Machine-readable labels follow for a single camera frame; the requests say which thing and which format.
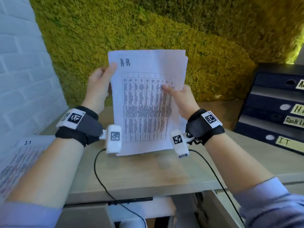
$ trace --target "hand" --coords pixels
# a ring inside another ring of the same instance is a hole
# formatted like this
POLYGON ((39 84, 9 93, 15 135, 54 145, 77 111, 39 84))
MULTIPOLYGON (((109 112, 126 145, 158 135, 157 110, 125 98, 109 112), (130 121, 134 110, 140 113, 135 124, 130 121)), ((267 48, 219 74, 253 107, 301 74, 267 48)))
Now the hand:
POLYGON ((104 109, 109 82, 117 69, 117 64, 112 62, 108 68, 98 68, 89 77, 87 94, 81 104, 84 107, 100 114, 104 109))
POLYGON ((192 114, 200 109, 194 99, 190 86, 184 85, 181 91, 176 91, 167 85, 163 85, 163 88, 166 93, 174 98, 178 112, 184 119, 188 120, 192 114))

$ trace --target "desk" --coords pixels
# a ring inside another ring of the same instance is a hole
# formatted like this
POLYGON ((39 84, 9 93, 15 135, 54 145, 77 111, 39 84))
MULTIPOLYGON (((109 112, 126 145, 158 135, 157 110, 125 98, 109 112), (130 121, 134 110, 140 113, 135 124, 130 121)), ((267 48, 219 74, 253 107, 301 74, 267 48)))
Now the desk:
MULTIPOLYGON (((212 110, 223 122, 224 127, 229 129, 234 126, 241 105, 241 101, 200 104, 201 107, 212 110)), ((112 107, 106 107, 99 118, 104 127, 113 124, 112 107)), ((55 134, 56 123, 52 123, 41 134, 55 134)), ((226 132, 270 172, 278 176, 283 183, 304 181, 304 156, 228 130, 226 132)), ((104 148, 103 141, 86 147, 66 204, 110 200, 93 171, 94 158, 102 148, 104 148)), ((190 148, 200 152, 218 174, 204 146, 192 145, 190 148)), ((104 152, 98 157, 96 169, 100 180, 116 199, 178 195, 221 189, 208 165, 195 153, 179 159, 173 150, 122 157, 107 155, 104 152)))

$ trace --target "forearm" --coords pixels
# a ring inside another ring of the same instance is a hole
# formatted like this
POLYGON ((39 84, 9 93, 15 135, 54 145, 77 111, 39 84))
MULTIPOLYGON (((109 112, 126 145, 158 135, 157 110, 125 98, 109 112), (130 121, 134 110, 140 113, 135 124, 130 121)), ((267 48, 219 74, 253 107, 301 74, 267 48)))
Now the forearm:
POLYGON ((62 208, 84 147, 74 139, 56 140, 20 179, 7 201, 62 208))
POLYGON ((211 137, 205 148, 232 193, 249 189, 274 177, 225 133, 211 137))

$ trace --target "shirt cuff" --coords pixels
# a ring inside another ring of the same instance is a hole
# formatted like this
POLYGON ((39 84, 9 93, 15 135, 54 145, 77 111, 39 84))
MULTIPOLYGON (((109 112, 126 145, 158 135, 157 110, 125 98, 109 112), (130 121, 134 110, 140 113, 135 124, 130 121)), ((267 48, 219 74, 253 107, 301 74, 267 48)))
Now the shirt cuff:
POLYGON ((288 190, 277 177, 274 177, 253 188, 236 193, 233 197, 241 207, 251 209, 286 195, 289 195, 288 190))
POLYGON ((0 207, 0 226, 55 227, 61 212, 31 203, 5 202, 0 207))

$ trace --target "person's left hand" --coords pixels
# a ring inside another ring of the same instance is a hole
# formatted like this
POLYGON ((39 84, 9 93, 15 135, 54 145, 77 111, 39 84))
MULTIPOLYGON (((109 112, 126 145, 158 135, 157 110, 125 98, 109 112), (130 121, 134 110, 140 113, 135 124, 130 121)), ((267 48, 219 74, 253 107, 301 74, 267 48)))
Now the person's left hand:
POLYGON ((81 104, 84 107, 100 114, 104 109, 109 82, 117 69, 117 64, 112 62, 107 68, 96 69, 89 77, 87 94, 81 104))

